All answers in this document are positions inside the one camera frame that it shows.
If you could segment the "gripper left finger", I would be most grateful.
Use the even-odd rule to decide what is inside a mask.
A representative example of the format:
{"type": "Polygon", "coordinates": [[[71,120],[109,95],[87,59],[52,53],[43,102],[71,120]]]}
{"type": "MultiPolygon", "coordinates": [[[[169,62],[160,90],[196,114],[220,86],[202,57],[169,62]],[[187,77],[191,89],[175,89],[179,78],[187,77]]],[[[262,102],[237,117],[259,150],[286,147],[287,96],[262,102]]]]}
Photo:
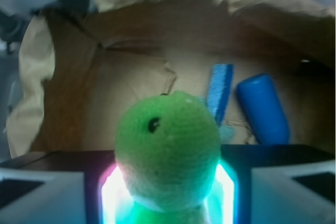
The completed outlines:
{"type": "Polygon", "coordinates": [[[113,151],[31,152],[1,163],[1,223],[107,223],[113,151]]]}

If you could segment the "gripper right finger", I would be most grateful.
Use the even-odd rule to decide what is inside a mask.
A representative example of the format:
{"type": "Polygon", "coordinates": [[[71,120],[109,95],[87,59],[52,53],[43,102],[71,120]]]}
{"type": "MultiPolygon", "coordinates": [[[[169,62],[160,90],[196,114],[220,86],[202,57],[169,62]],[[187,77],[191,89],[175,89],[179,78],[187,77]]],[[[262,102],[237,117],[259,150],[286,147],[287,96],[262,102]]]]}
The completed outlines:
{"type": "Polygon", "coordinates": [[[222,223],[335,223],[335,155],[308,145],[222,145],[222,223]]]}

